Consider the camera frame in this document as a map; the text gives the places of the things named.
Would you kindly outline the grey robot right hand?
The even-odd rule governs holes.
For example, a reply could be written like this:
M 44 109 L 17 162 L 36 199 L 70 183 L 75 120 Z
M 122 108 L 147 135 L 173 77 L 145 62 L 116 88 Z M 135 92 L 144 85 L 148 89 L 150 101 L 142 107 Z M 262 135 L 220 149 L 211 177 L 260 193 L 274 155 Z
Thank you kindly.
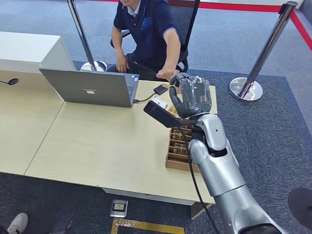
M 169 85 L 169 96 L 179 117 L 209 113 L 212 108 L 209 83 L 205 79 L 178 73 L 174 75 Z

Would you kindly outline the person's right hand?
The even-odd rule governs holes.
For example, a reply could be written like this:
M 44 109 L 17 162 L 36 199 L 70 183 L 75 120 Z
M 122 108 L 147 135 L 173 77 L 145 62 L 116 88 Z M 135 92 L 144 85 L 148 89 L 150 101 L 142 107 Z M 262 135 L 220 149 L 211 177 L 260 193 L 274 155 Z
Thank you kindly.
M 127 73 L 128 64 L 127 58 L 122 53 L 116 54 L 116 68 L 120 73 Z

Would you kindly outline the person's left hand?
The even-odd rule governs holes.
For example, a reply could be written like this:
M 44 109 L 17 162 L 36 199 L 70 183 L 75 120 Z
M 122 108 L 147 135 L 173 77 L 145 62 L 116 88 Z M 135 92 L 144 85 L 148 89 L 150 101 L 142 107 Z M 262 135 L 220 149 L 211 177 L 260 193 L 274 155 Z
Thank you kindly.
M 162 79 L 165 79 L 167 81 L 171 81 L 172 77 L 174 77 L 176 74 L 179 74 L 180 71 L 178 70 L 173 70 L 173 69 L 162 69 L 159 70 L 157 74 L 157 78 L 162 78 Z

